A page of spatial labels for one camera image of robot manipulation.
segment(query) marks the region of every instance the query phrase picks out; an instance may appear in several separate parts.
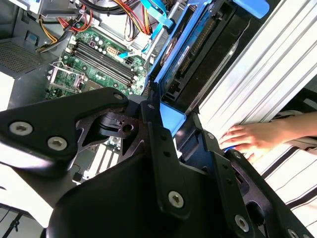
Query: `human hand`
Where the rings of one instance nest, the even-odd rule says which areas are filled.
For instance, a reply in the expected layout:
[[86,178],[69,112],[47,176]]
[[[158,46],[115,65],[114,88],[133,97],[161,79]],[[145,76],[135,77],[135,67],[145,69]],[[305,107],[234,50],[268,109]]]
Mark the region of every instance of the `human hand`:
[[286,142],[283,125],[278,121],[237,125],[219,140],[221,149],[235,146],[235,150],[246,153],[245,157],[254,163],[274,147]]

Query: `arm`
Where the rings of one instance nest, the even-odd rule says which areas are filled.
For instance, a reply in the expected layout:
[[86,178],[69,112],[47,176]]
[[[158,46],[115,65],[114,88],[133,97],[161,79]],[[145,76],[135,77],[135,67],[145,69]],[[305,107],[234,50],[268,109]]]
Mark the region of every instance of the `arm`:
[[219,140],[219,145],[221,149],[235,146],[252,163],[274,147],[305,136],[317,136],[317,112],[234,126]]

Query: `ventilation grille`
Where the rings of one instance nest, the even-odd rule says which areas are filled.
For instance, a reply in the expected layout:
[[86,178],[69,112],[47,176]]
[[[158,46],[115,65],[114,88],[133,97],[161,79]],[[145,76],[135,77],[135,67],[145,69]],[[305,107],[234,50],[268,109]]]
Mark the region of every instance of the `ventilation grille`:
[[16,73],[37,67],[44,61],[39,55],[11,41],[0,43],[0,64]]

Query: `screw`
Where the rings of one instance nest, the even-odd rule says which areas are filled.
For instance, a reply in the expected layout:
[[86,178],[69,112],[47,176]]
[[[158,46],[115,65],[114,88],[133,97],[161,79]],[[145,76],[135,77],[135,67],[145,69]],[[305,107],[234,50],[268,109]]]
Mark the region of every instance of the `screw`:
[[211,134],[211,133],[207,133],[207,136],[208,136],[211,140],[214,139],[214,136],[213,136],[213,134]]
[[120,94],[117,94],[117,93],[114,94],[114,97],[115,97],[116,99],[119,99],[119,100],[122,100],[122,99],[123,99],[123,97],[122,97]]
[[233,154],[234,154],[234,156],[237,157],[238,159],[241,159],[241,156],[239,155],[238,152],[234,151]]
[[54,136],[48,140],[48,146],[53,150],[61,151],[66,149],[67,141],[59,136]]
[[298,235],[292,229],[287,230],[291,238],[299,238]]
[[168,200],[174,207],[182,208],[184,206],[183,197],[176,191],[169,192]]
[[16,135],[28,135],[33,131],[33,127],[24,121],[16,121],[9,127],[10,131]]
[[234,220],[236,221],[236,224],[238,227],[243,230],[245,233],[249,231],[249,224],[247,221],[240,215],[236,215],[234,217]]

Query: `circuit chip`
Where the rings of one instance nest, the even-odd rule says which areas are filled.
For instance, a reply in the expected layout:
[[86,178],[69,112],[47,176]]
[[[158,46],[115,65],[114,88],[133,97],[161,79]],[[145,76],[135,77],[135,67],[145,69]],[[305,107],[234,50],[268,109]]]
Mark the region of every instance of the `circuit chip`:
[[89,46],[95,47],[95,45],[96,45],[96,42],[94,42],[94,41],[90,41],[90,42],[89,42]]
[[100,86],[99,84],[88,80],[85,84],[85,89],[83,92],[87,92],[87,91],[91,91],[91,90],[95,90],[95,89],[99,89],[102,88],[102,86]]

